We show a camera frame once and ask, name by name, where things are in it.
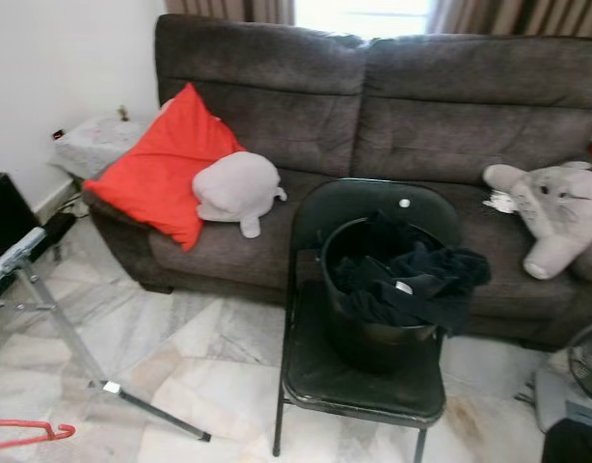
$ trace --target gray plush toy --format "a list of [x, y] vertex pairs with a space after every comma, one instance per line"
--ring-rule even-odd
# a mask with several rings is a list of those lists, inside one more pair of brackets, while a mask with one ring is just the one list
[[200, 200], [198, 215], [215, 222], [240, 222], [247, 238], [261, 233], [259, 217], [267, 213], [278, 196], [287, 195], [279, 187], [277, 168], [264, 156], [239, 151], [219, 159], [193, 179], [193, 192]]
[[553, 278], [592, 243], [591, 167], [569, 162], [532, 172], [503, 164], [485, 169], [484, 180], [513, 197], [536, 237], [524, 260], [534, 278]]

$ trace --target black chair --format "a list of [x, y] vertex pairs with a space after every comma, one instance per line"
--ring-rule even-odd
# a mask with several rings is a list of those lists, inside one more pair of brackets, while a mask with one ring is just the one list
[[445, 246], [461, 242], [454, 207], [435, 191], [421, 186], [346, 178], [326, 183], [305, 198], [294, 217], [290, 240], [275, 456], [281, 452], [285, 403], [418, 428], [417, 463], [422, 458], [426, 429], [444, 411], [439, 366], [442, 330], [427, 340], [406, 345], [393, 373], [373, 374], [350, 368], [339, 359], [324, 333], [322, 314], [329, 300], [323, 281], [300, 275], [301, 251], [319, 250], [337, 227], [378, 209], [390, 217], [402, 217]]

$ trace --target red pillow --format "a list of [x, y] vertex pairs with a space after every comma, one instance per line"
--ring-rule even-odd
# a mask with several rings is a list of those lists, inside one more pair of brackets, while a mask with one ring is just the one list
[[168, 234], [188, 251], [202, 230], [193, 177], [241, 150], [245, 149], [229, 128], [208, 112], [187, 84], [135, 147], [99, 180], [88, 180], [84, 186], [138, 222]]

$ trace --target black bucket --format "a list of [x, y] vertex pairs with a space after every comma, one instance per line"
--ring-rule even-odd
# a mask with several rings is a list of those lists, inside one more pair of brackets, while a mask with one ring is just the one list
[[[325, 313], [326, 330], [337, 354], [349, 365], [368, 372], [392, 372], [400, 367], [406, 345], [426, 340], [435, 332], [436, 326], [395, 327], [367, 323], [343, 309], [342, 302], [348, 294], [336, 287], [329, 268], [345, 256], [364, 256], [362, 237], [368, 226], [367, 220], [362, 218], [342, 225], [328, 237], [322, 248], [322, 271], [330, 299]], [[443, 247], [430, 233], [410, 227], [427, 236], [429, 242]]]

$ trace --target gray sofa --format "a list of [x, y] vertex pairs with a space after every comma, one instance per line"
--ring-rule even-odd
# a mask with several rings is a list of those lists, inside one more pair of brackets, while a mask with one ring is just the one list
[[465, 245], [489, 259], [494, 277], [475, 294], [469, 332], [555, 346], [592, 322], [592, 282], [572, 271], [544, 282], [527, 276], [522, 260], [533, 238], [519, 217], [482, 205], [481, 180], [494, 163], [531, 170], [587, 158], [592, 41], [441, 35], [365, 42], [167, 14], [157, 22], [155, 59], [160, 102], [193, 82], [248, 150], [277, 165], [289, 199], [262, 219], [259, 238], [208, 223], [183, 253], [85, 192], [114, 256], [144, 287], [281, 302], [299, 202], [337, 177], [384, 178], [444, 195], [460, 214]]

